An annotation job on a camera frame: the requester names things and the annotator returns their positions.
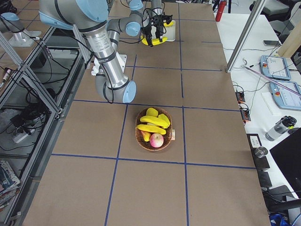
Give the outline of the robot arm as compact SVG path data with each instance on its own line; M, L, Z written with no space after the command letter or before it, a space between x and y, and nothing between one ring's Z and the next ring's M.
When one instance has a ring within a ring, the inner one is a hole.
M136 83L123 72L117 48L121 32L137 36L144 26L143 3L128 1L129 17L108 20L109 8L105 0L41 0L40 19L52 27L72 30L77 27L94 53L95 86L98 94L108 102L130 103L136 95Z
M147 7L141 0L128 0L127 7L131 10L125 26L127 35L136 36L141 33L139 41L151 47L167 41L164 24L169 24L172 16L165 15L162 1L151 0L150 7Z

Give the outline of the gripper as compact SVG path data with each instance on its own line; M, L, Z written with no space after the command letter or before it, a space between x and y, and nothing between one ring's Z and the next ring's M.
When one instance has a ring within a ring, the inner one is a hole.
M142 32L144 35L146 35L146 41L148 46L153 47L153 43L152 43L152 26L153 26L153 22L154 22L154 17L146 17L143 20L143 28L142 28Z
M159 42L163 42L163 30L164 30L164 15L154 15L152 17L153 26L156 27L158 31Z

